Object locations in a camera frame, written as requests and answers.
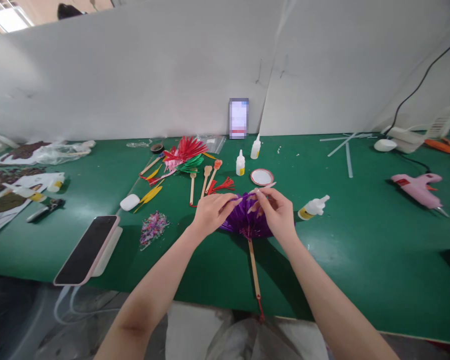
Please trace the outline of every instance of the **glue bottle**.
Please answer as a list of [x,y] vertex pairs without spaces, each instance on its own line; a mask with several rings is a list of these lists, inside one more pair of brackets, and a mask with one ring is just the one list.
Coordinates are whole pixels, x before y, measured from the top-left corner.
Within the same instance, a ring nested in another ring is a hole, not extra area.
[[240,149],[240,155],[236,157],[236,174],[242,176],[245,174],[245,157]]
[[28,187],[9,185],[5,182],[2,185],[13,190],[13,192],[15,194],[20,195],[23,198],[30,199],[37,203],[42,203],[45,206],[50,203],[50,200],[51,200],[50,198],[48,198],[47,196],[45,196],[39,192],[36,192],[36,191],[30,189]]
[[60,188],[64,184],[64,181],[65,176],[63,174],[59,174],[56,178],[53,179],[53,182],[48,185],[46,189],[51,193],[56,193],[58,190],[60,190]]
[[330,199],[330,196],[325,195],[321,199],[313,199],[306,203],[304,207],[298,210],[298,217],[302,220],[310,220],[315,215],[323,215],[325,202]]
[[253,145],[251,147],[251,154],[250,157],[252,159],[257,159],[260,154],[260,146],[262,146],[262,143],[260,142],[260,134],[257,135],[256,140],[253,142]]

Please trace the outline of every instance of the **window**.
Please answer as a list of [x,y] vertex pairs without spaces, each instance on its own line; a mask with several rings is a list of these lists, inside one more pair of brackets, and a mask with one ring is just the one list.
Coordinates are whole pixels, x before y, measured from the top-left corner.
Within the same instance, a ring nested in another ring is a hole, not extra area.
[[0,0],[0,34],[32,27],[33,24],[14,0]]

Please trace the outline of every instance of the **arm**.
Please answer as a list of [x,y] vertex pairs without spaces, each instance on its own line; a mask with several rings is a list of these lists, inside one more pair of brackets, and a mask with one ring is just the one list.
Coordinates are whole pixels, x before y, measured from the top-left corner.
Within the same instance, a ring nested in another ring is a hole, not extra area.
[[223,224],[242,199],[214,194],[198,202],[195,219],[126,299],[96,360],[143,359],[150,336],[167,312],[197,246]]
[[339,360],[399,360],[302,244],[295,231],[292,202],[271,188],[262,188],[256,195],[258,202],[253,210],[265,213],[268,226],[288,256],[313,317],[334,356]]

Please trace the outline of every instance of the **phone stand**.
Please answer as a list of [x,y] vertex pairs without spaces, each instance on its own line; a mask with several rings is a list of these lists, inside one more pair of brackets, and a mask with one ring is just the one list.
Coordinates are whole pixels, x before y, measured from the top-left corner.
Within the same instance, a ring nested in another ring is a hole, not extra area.
[[120,226],[117,226],[113,231],[113,234],[111,235],[111,238],[108,241],[108,244],[106,245],[106,248],[103,251],[101,258],[98,261],[95,270],[93,270],[93,274],[91,275],[92,278],[99,277],[104,273],[105,268],[109,263],[110,257],[112,256],[112,253],[115,250],[115,246],[117,245],[117,242],[120,239],[120,235],[122,235],[122,231],[123,229]]

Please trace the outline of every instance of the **hand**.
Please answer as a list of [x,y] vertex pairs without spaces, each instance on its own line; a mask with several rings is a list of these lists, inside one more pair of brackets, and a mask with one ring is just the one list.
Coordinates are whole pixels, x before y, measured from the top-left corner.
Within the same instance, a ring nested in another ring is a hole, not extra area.
[[190,227],[203,238],[210,235],[225,222],[235,206],[242,202],[242,197],[236,200],[237,198],[238,196],[232,193],[203,197],[198,202]]
[[292,202],[273,188],[256,189],[255,194],[258,201],[250,210],[258,211],[258,216],[265,213],[266,223],[275,238],[281,242],[297,237]]

